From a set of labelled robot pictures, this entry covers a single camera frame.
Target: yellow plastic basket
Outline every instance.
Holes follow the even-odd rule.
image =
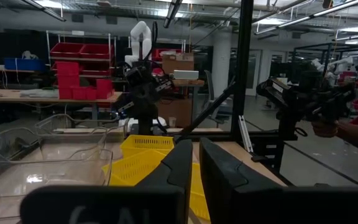
[[[148,149],[167,155],[173,149],[173,137],[141,136],[131,134],[122,144],[124,158],[133,156]]]
[[[146,150],[131,157],[113,162],[110,186],[135,186],[149,175],[165,157],[155,150]],[[191,172],[190,208],[196,216],[209,220],[208,207],[201,181],[200,165],[193,163]]]

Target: gray floor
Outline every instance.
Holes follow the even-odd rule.
[[[200,99],[198,111],[201,111],[201,102],[203,99]],[[264,130],[278,128],[278,120],[275,119],[276,111],[263,110],[264,103],[264,97],[248,96],[246,98],[244,117],[257,126],[248,124],[249,131],[259,131],[258,128]],[[36,122],[38,119],[34,114],[34,116],[26,116],[11,123],[0,124],[0,131],[23,126],[31,128]],[[300,136],[298,141],[287,142],[295,149],[285,146],[281,175],[298,186],[314,185],[315,183],[332,186],[357,186],[355,182],[358,182],[358,148],[346,144],[339,138],[326,139],[315,136],[308,122],[301,121],[298,126],[303,128],[309,136],[306,138]],[[199,125],[199,128],[215,127],[216,123],[208,119]],[[221,124],[219,127],[229,131],[231,121]]]

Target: blue bin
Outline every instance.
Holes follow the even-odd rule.
[[[46,71],[45,63],[39,59],[5,58],[4,63],[6,70]]]

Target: white label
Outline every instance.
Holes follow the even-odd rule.
[[[80,31],[80,30],[73,30],[71,32],[71,34],[73,35],[85,35],[85,32],[84,31]]]
[[[276,83],[273,83],[273,88],[275,88],[277,91],[279,91],[280,93],[283,93],[283,88],[279,87]]]

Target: transparent container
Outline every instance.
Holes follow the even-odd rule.
[[[36,188],[109,183],[111,151],[82,149],[64,159],[45,160],[37,138],[26,128],[0,133],[0,223],[16,223],[21,200]]]
[[[117,121],[77,120],[66,114],[57,114],[37,123],[35,130],[43,159],[69,158],[79,151],[82,153],[78,155],[83,159],[93,150],[112,148],[107,144],[123,142],[126,127],[114,125]]]

